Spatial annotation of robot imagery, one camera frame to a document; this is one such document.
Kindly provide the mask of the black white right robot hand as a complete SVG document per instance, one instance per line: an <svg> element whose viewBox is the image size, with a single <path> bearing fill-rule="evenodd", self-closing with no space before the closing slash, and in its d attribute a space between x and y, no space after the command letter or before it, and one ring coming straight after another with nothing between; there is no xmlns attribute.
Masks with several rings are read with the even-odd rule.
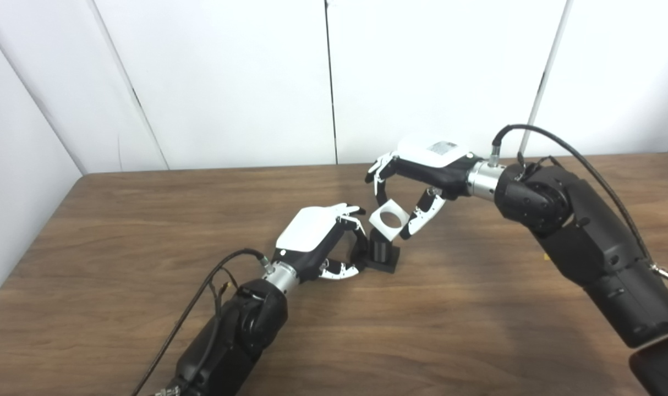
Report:
<svg viewBox="0 0 668 396"><path fill-rule="evenodd" d="M385 185L394 175L427 184L398 233L403 240L409 240L441 211L446 201L470 195L468 173L480 161L480 156L465 146L433 135L409 135L399 141L395 150L374 161L365 182L374 185L380 206L388 201Z"/></svg>

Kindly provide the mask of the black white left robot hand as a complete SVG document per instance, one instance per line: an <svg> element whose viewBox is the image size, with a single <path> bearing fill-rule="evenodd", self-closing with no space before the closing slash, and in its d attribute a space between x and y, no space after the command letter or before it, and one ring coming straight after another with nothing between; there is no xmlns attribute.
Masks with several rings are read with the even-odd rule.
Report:
<svg viewBox="0 0 668 396"><path fill-rule="evenodd" d="M365 213L360 206L348 203L302 208L277 238L274 261L291 268L299 283L359 275L366 268L364 264L356 264L351 258L331 259L329 253L346 232L354 233L357 248L366 246L366 233L358 218Z"/></svg>

